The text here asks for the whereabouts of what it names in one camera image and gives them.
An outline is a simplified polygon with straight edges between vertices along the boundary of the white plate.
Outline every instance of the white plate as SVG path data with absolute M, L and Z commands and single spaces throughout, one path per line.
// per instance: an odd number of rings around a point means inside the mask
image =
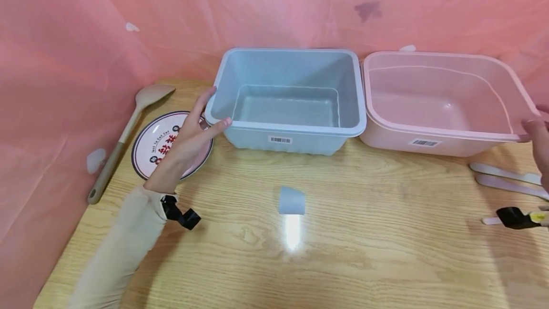
M 149 179 L 156 165 L 162 161 L 164 155 L 170 150 L 173 140 L 179 133 L 179 129 L 189 111 L 173 111 L 163 114 L 150 122 L 137 136 L 133 143 L 132 165 L 137 174 L 143 179 Z M 180 180 L 187 178 L 202 166 L 212 152 L 214 140 L 210 140 L 200 149 L 198 157 L 191 168 L 187 169 Z

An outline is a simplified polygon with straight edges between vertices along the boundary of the pink curtain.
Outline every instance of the pink curtain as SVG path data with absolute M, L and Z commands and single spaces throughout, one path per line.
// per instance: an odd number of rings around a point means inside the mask
M 234 46 L 480 53 L 549 103 L 547 1 L 0 0 L 0 307 L 32 307 L 160 75 L 212 81 Z

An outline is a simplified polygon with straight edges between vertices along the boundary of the hand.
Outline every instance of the hand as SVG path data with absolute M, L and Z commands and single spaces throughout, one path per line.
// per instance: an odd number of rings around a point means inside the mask
M 159 193 L 173 193 L 181 175 L 192 166 L 202 146 L 230 127 L 233 121 L 227 117 L 207 130 L 200 128 L 200 115 L 215 92 L 216 88 L 209 88 L 196 99 L 194 108 L 185 118 L 169 153 L 145 182 L 143 186 L 145 189 Z
M 549 106 L 538 105 L 539 111 L 549 113 Z M 549 123 L 537 117 L 534 120 L 523 122 L 524 130 L 532 139 L 534 160 L 541 172 L 541 185 L 549 192 Z

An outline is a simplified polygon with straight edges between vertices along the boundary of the wooden table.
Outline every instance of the wooden table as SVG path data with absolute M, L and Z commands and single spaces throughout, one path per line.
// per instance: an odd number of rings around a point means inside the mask
M 153 118 L 189 110 L 205 82 L 177 86 Z M 483 226 L 500 207 L 537 198 L 481 187 L 469 161 L 535 172 L 529 144 L 471 160 L 372 149 L 349 139 L 330 157 L 238 150 L 215 140 L 177 188 L 203 218 L 168 222 L 134 276 L 128 309 L 534 309 L 549 303 L 549 232 Z M 87 209 L 35 308 L 63 308 L 126 193 L 143 182 L 123 156 L 105 196 Z M 306 215 L 278 214 L 281 185 L 306 193 Z

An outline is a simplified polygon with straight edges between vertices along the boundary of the barcode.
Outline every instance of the barcode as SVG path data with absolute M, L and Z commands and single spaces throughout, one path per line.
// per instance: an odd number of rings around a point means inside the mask
M 410 142 L 409 144 L 422 147 L 434 147 L 440 143 L 442 143 L 442 141 L 415 139 L 412 140 L 412 142 Z
M 269 136 L 269 142 L 291 144 L 292 139 L 291 138 L 278 137 L 278 136 Z

